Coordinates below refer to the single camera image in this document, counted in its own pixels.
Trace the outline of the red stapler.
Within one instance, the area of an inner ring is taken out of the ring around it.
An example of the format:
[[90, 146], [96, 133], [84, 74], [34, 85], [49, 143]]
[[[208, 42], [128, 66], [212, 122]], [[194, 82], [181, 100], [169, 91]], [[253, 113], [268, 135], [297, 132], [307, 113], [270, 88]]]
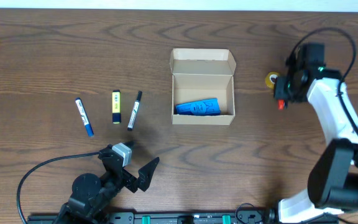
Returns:
[[278, 100], [278, 108], [280, 110], [284, 110], [285, 109], [285, 100]]

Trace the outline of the black whiteboard marker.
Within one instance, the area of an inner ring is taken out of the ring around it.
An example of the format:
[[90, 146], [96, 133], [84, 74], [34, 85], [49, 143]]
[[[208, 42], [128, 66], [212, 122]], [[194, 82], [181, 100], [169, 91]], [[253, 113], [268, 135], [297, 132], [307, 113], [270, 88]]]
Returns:
[[136, 100], [134, 102], [134, 106], [132, 108], [129, 123], [127, 125], [127, 130], [128, 131], [132, 131], [133, 128], [134, 128], [134, 124], [135, 124], [135, 120], [136, 120], [136, 117], [137, 117], [137, 114], [138, 114], [141, 98], [142, 98], [142, 91], [138, 91], [137, 98], [136, 98]]

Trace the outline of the yellow clear tape roll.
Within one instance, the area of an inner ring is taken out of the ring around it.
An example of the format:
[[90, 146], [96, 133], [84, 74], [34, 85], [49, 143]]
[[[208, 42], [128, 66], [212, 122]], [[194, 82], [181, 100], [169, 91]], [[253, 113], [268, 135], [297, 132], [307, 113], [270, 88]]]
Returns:
[[277, 78], [280, 76], [278, 72], [269, 72], [265, 77], [265, 84], [267, 87], [274, 89]]

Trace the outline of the yellow highlighter pen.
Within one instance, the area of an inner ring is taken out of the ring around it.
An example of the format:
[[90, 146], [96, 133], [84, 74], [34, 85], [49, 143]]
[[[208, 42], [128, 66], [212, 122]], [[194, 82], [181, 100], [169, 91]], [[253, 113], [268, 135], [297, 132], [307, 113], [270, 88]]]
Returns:
[[119, 124], [121, 122], [121, 91], [112, 91], [112, 123]]

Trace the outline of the blue plastic tape dispenser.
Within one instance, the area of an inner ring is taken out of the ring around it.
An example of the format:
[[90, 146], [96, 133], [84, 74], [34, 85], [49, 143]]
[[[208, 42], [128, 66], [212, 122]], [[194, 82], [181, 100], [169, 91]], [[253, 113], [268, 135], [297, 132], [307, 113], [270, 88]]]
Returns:
[[217, 98], [182, 103], [176, 105], [175, 109], [179, 115], [217, 116], [221, 114]]

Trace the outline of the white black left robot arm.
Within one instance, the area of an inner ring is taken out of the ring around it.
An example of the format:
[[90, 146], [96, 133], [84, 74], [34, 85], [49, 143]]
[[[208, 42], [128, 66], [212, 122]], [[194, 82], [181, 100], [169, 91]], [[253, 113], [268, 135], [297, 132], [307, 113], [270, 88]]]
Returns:
[[146, 191], [160, 161], [159, 157], [151, 160], [138, 170], [138, 177], [125, 170], [131, 163], [131, 142], [109, 144], [99, 151], [98, 159], [106, 172], [97, 175], [85, 173], [78, 176], [72, 184], [72, 194], [63, 204], [54, 223], [107, 223], [109, 215], [104, 213], [111, 200], [123, 189], [135, 193]]

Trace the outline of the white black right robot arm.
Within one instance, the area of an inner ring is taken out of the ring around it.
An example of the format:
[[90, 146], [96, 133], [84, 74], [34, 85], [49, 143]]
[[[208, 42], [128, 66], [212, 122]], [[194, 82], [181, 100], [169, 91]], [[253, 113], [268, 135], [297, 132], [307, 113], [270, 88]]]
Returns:
[[326, 149], [308, 177], [307, 188], [279, 201], [281, 223], [333, 222], [358, 210], [358, 117], [339, 70], [326, 68], [324, 45], [298, 46], [277, 77], [273, 97], [282, 110], [288, 103], [309, 103], [322, 127]]

